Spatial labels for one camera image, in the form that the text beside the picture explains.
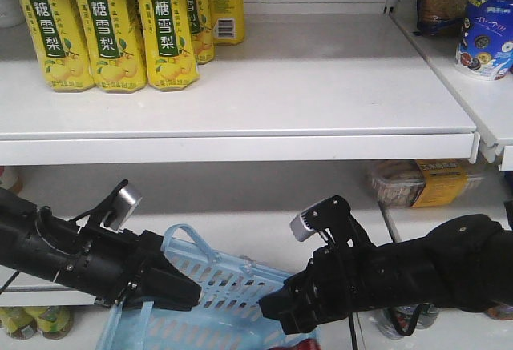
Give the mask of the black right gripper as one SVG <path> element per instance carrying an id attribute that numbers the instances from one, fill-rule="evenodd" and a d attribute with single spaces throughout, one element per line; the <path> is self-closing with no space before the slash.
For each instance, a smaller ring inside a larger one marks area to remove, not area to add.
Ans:
<path id="1" fill-rule="evenodd" d="M 384 275 L 378 270 L 379 246 L 321 247 L 305 270 L 259 300 L 262 315 L 280 322 L 286 334 L 309 333 L 353 312 L 385 306 Z"/>

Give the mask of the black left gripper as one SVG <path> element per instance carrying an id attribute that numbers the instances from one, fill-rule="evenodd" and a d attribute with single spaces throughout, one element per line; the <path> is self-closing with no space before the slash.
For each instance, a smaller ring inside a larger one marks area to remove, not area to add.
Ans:
<path id="1" fill-rule="evenodd" d="M 73 261 L 64 264 L 58 284 L 91 294 L 111 306 L 191 311 L 199 303 L 201 286 L 171 264 L 163 264 L 163 237 L 151 231 L 131 231 L 93 237 Z"/>

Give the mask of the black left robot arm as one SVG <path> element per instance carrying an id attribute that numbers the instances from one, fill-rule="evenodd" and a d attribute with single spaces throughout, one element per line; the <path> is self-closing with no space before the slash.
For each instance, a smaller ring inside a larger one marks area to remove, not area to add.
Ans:
<path id="1" fill-rule="evenodd" d="M 163 236 L 137 235 L 120 226 L 139 195 L 123 181 L 98 206 L 84 212 L 85 226 L 53 215 L 7 190 L 1 191 L 1 264 L 93 295 L 105 306 L 189 311 L 200 286 L 161 251 Z"/>

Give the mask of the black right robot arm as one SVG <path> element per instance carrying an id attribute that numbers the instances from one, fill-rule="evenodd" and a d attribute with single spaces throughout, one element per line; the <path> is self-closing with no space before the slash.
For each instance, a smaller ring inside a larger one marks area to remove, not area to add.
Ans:
<path id="1" fill-rule="evenodd" d="M 260 299 L 286 334 L 308 333 L 355 312 L 433 304 L 483 312 L 512 303 L 512 232 L 487 215 L 442 223 L 421 238 L 376 246 L 348 217 L 306 269 Z"/>

